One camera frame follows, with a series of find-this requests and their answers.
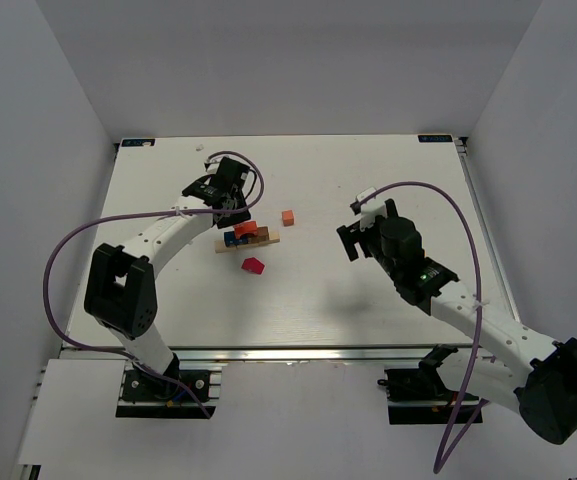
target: white wall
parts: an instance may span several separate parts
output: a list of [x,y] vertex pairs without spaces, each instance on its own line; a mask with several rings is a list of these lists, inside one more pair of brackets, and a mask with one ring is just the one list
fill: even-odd
[[[41,303],[52,246],[93,216],[112,145],[39,8],[0,0],[0,479],[8,478],[39,371],[56,354]],[[65,319],[85,242],[54,277]]]
[[577,2],[544,2],[470,142],[522,319],[577,337]]
[[38,0],[122,136],[470,133],[540,0]]

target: orange cube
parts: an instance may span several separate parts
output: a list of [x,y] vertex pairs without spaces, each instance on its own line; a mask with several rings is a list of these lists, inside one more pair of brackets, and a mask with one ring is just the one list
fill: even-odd
[[244,235],[257,236],[257,222],[244,222],[235,225],[235,238],[239,240]]
[[295,224],[295,214],[292,213],[292,210],[281,212],[281,221],[284,223],[284,227],[290,227]]

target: purple cable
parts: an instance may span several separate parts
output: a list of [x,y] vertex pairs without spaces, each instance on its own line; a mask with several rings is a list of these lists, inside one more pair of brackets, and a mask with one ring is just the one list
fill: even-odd
[[459,205],[457,205],[457,202],[455,202],[452,199],[452,197],[450,197],[450,195],[448,195],[441,188],[436,187],[435,185],[432,185],[430,183],[425,183],[425,182],[411,181],[411,182],[392,183],[390,185],[386,185],[385,187],[378,189],[374,193],[371,193],[366,198],[362,199],[359,202],[359,205],[362,205],[362,204],[366,203],[367,201],[372,200],[377,195],[385,192],[386,190],[390,190],[392,188],[397,188],[397,187],[428,188],[430,190],[434,190],[439,195],[444,197],[448,201],[448,203],[450,203],[450,205],[452,205],[452,208],[455,210],[455,212],[457,212],[457,215],[459,216],[459,219],[461,220],[461,224],[463,225],[464,230],[466,231],[466,236],[468,237],[468,243],[470,244],[470,251],[472,252],[472,261],[475,264],[475,298],[477,300],[478,306],[477,306],[477,319],[476,319],[476,323],[475,323],[475,333],[472,336],[472,350],[470,352],[470,358],[468,359],[468,365],[466,367],[466,374],[464,375],[464,379],[461,382],[461,387],[459,388],[459,392],[457,393],[457,400],[455,401],[455,405],[453,406],[452,412],[450,413],[450,417],[448,418],[448,423],[446,424],[446,429],[444,430],[444,434],[441,437],[441,442],[439,443],[439,448],[437,449],[437,456],[435,457],[435,464],[433,467],[433,472],[435,474],[437,474],[437,473],[441,472],[441,469],[446,464],[448,457],[450,457],[450,454],[452,453],[452,451],[455,449],[455,447],[457,446],[459,441],[462,439],[462,437],[466,434],[466,432],[468,431],[470,426],[473,424],[473,422],[475,421],[475,419],[477,418],[477,416],[481,412],[481,409],[488,403],[486,400],[481,400],[479,402],[479,404],[477,404],[477,407],[475,408],[474,412],[472,413],[472,415],[470,416],[470,418],[468,419],[466,424],[459,431],[459,433],[457,434],[455,439],[452,441],[452,443],[448,447],[448,450],[446,451],[446,454],[444,455],[444,450],[446,449],[446,444],[448,443],[448,439],[450,438],[452,428],[455,426],[455,423],[457,422],[457,415],[459,414],[461,404],[464,400],[464,397],[466,396],[466,391],[468,389],[468,383],[470,382],[470,377],[472,376],[472,372],[475,368],[475,361],[477,360],[477,350],[479,349],[479,338],[481,337],[481,327],[482,327],[482,323],[483,323],[483,312],[481,310],[481,267],[479,266],[479,256],[477,255],[477,247],[475,246],[475,240],[472,236],[472,232],[470,230],[470,227],[468,226],[468,221],[466,220],[466,217],[464,216],[463,212],[459,208]]
[[[259,178],[259,194],[257,195],[257,197],[255,197],[255,199],[252,202],[250,202],[250,204],[248,204],[247,206],[242,207],[242,208],[238,208],[235,210],[218,210],[218,209],[213,209],[213,208],[206,208],[206,209],[180,210],[179,213],[182,213],[184,215],[199,215],[199,214],[207,214],[207,213],[210,213],[213,215],[219,214],[219,213],[236,214],[236,213],[245,212],[245,211],[249,210],[251,207],[255,206],[257,203],[259,203],[259,200],[261,200],[261,197],[264,194],[264,178],[261,175],[259,168],[257,168],[257,165],[255,165],[252,160],[246,158],[244,155],[237,153],[237,152],[230,151],[230,150],[224,150],[221,152],[213,153],[212,155],[210,155],[208,157],[208,160],[212,160],[216,157],[221,157],[221,156],[225,156],[225,155],[231,155],[231,156],[235,156],[235,157],[240,158],[241,160],[246,162],[248,165],[250,165],[250,167],[257,173],[257,176]],[[113,354],[121,355],[121,356],[127,358],[128,360],[130,360],[134,363],[138,363],[137,358],[135,358],[134,355],[131,355],[130,353],[128,353],[126,351],[118,350],[116,348],[104,348],[104,347],[94,347],[92,345],[86,345],[85,343],[81,343],[81,342],[78,342],[77,340],[73,340],[61,328],[59,328],[59,325],[57,325],[57,321],[55,320],[55,316],[52,313],[52,307],[50,305],[50,291],[49,291],[50,290],[49,289],[49,287],[50,287],[50,273],[52,271],[52,267],[55,263],[55,260],[57,259],[57,255],[59,255],[59,252],[66,245],[66,243],[68,243],[74,236],[83,232],[84,230],[89,229],[90,227],[94,227],[95,225],[101,225],[102,223],[114,222],[114,221],[118,221],[118,220],[133,220],[136,218],[149,218],[149,217],[172,217],[172,216],[177,215],[177,213],[178,212],[176,210],[164,210],[161,212],[131,213],[131,214],[126,214],[126,215],[114,215],[112,217],[99,218],[97,220],[93,220],[91,222],[84,223],[83,225],[75,228],[72,232],[70,232],[68,235],[66,235],[63,239],[61,239],[61,241],[57,244],[57,246],[54,248],[54,250],[50,254],[48,261],[46,262],[46,268],[44,269],[44,277],[43,277],[43,282],[42,282],[44,310],[46,312],[46,317],[48,318],[48,323],[50,324],[51,328],[54,330],[54,332],[57,334],[57,336],[59,338],[61,338],[64,342],[69,343],[73,347],[79,348],[81,350],[89,350],[92,352],[113,353]],[[197,396],[193,393],[193,391],[190,388],[188,388],[188,386],[186,386],[185,384],[183,384],[179,380],[176,380],[176,379],[170,378],[170,377],[166,377],[164,375],[161,375],[161,374],[155,372],[153,369],[151,369],[147,365],[143,365],[141,363],[138,363],[138,365],[139,365],[139,368],[141,368],[143,371],[145,371],[149,375],[152,375],[155,378],[158,378],[160,380],[164,380],[166,382],[170,382],[170,383],[176,385],[177,387],[180,387],[199,406],[199,408],[201,409],[203,414],[206,416],[206,418],[210,418],[210,413],[208,412],[208,410],[206,410],[206,407],[201,403],[201,401],[197,398]]]

